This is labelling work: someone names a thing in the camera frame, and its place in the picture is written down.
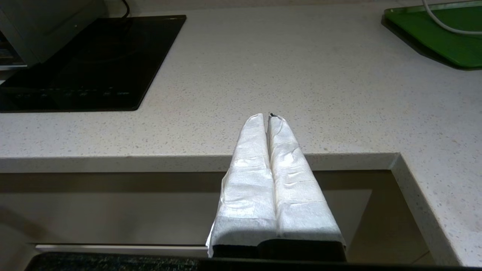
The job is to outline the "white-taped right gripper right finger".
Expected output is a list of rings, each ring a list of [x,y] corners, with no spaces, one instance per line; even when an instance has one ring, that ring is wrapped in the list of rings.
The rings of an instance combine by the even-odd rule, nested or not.
[[[337,242],[344,249],[341,230],[287,120],[271,114],[267,136],[277,235],[290,240]]]

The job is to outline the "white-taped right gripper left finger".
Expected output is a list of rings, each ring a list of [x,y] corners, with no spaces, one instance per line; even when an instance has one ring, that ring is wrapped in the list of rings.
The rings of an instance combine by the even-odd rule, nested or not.
[[[208,257],[222,249],[251,250],[277,237],[275,192],[264,117],[249,117],[240,130],[222,178],[215,220],[206,240]]]

